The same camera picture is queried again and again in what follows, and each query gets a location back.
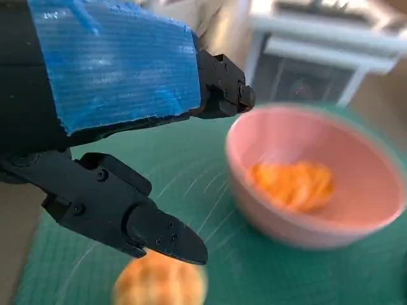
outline screw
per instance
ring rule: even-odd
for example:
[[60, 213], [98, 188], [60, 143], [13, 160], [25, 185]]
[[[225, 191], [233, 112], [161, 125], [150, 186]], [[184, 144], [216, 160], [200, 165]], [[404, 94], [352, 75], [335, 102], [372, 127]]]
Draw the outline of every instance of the screw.
[[101, 170], [99, 173], [97, 173], [96, 180], [98, 180], [99, 182], [104, 182], [107, 180], [108, 177], [109, 173], [106, 170]]
[[79, 216], [85, 212], [85, 206], [83, 204], [76, 205], [73, 208], [72, 215]]

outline black mechanical part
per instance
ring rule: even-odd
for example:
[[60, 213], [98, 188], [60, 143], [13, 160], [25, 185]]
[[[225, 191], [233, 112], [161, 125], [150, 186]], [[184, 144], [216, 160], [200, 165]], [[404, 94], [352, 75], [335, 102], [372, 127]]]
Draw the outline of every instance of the black mechanical part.
[[190, 111], [202, 119], [226, 118], [254, 107], [256, 96], [245, 76], [227, 56], [200, 50], [197, 56], [201, 106]]
[[[254, 105], [254, 92], [245, 85], [244, 73], [224, 55], [213, 57], [200, 50], [198, 109], [68, 136], [57, 116], [27, 0], [0, 0], [0, 37], [0, 181], [37, 185], [47, 194], [43, 207], [60, 225], [134, 257], [145, 255], [143, 248], [148, 247], [205, 264], [203, 241], [157, 209], [148, 198], [147, 179], [105, 154], [90, 153], [74, 161], [69, 147], [191, 116], [212, 119], [248, 111]], [[199, 50], [199, 39], [193, 39]]]
[[192, 264], [207, 261], [199, 236], [148, 198], [149, 180], [108, 154], [72, 160], [50, 151], [1, 159], [0, 169], [43, 189], [44, 209], [71, 231], [133, 257], [146, 247]]

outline green cutting mat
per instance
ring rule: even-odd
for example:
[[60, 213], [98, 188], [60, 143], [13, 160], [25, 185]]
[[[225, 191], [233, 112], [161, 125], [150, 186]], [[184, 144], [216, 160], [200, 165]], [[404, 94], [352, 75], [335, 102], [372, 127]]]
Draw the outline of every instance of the green cutting mat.
[[[73, 154], [113, 154], [151, 180], [159, 207], [199, 232], [209, 249], [206, 305], [407, 304], [407, 216], [341, 250], [307, 252], [269, 240], [246, 224], [228, 189], [223, 151], [232, 122], [191, 119], [125, 132]], [[44, 215], [14, 304], [107, 305], [129, 259]]]

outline bread roll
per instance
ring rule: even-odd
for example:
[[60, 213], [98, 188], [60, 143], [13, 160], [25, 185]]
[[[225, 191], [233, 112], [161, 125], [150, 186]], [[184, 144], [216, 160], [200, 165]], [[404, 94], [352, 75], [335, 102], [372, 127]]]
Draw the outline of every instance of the bread roll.
[[202, 305], [207, 277], [202, 266], [149, 251], [125, 267], [113, 293], [114, 305]]

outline blue tape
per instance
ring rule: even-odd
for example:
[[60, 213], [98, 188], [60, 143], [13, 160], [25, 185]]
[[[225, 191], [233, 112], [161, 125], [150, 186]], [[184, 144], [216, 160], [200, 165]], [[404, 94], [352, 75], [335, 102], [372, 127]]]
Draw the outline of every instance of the blue tape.
[[136, 4], [29, 0], [68, 134], [199, 107], [191, 29]]

